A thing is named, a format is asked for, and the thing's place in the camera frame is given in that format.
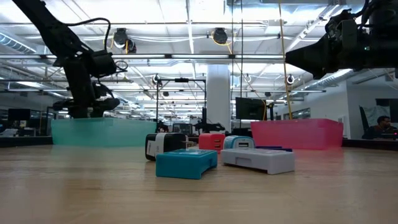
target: red box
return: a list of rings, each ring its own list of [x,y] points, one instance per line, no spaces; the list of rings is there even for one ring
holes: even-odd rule
[[[199,149],[217,150],[218,153],[224,148],[224,134],[200,134]]]
[[[251,130],[256,146],[326,150],[343,142],[343,124],[329,119],[256,121]]]

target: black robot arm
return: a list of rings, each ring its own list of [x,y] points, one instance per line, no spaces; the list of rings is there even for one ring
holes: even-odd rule
[[[120,104],[120,101],[113,97],[100,101],[99,98],[108,90],[91,81],[91,77],[99,79],[117,72],[118,67],[112,59],[112,54],[106,51],[106,41],[103,50],[94,51],[69,28],[104,20],[109,24],[107,39],[110,30],[110,22],[107,19],[96,18],[77,24],[64,24],[51,14],[41,0],[13,1],[39,30],[51,53],[57,56],[54,66],[63,67],[65,71],[73,99],[57,102],[54,108],[68,108],[72,117],[87,118],[101,117],[105,110],[113,110]]]

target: monitor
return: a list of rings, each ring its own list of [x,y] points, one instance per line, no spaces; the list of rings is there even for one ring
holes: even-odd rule
[[[8,109],[9,121],[28,121],[30,120],[30,109]]]
[[[267,120],[266,107],[262,100],[240,97],[236,97],[235,100],[236,119]]]

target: teal box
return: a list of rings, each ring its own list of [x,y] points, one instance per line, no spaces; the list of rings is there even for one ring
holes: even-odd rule
[[[178,149],[156,155],[156,176],[201,179],[204,171],[217,167],[217,151]]]
[[[56,119],[51,122],[55,145],[144,147],[156,123],[118,118]]]

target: white label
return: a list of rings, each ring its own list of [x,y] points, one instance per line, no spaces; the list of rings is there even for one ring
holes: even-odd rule
[[[156,148],[156,143],[155,141],[148,141],[147,145],[147,155],[150,156],[155,156],[155,148]]]
[[[155,138],[155,153],[154,153],[153,156],[156,157],[156,155],[158,155],[158,154],[163,154],[163,152],[164,152],[164,137],[166,136],[166,134],[168,134],[168,133],[156,134],[156,138]]]

